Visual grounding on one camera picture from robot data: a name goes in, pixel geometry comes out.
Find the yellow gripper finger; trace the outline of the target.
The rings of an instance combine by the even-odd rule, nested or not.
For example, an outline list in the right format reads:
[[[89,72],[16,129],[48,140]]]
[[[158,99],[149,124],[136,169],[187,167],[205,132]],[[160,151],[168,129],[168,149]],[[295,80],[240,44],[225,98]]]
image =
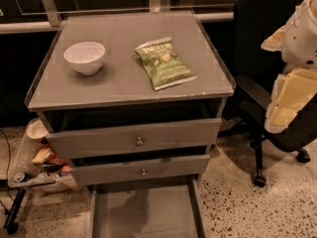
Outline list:
[[[317,93],[317,71],[299,68],[288,75],[280,74],[274,82],[264,127],[273,134],[281,133],[297,113]]]
[[[271,36],[263,41],[261,48],[269,52],[280,52],[284,30],[284,26],[277,29]]]

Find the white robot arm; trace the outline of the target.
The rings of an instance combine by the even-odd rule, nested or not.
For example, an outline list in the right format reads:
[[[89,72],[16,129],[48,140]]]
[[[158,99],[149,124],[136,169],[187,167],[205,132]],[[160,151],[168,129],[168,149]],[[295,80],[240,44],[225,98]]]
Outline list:
[[[280,51],[285,62],[274,82],[264,122],[267,131],[279,134],[317,93],[317,0],[303,0],[261,48]]]

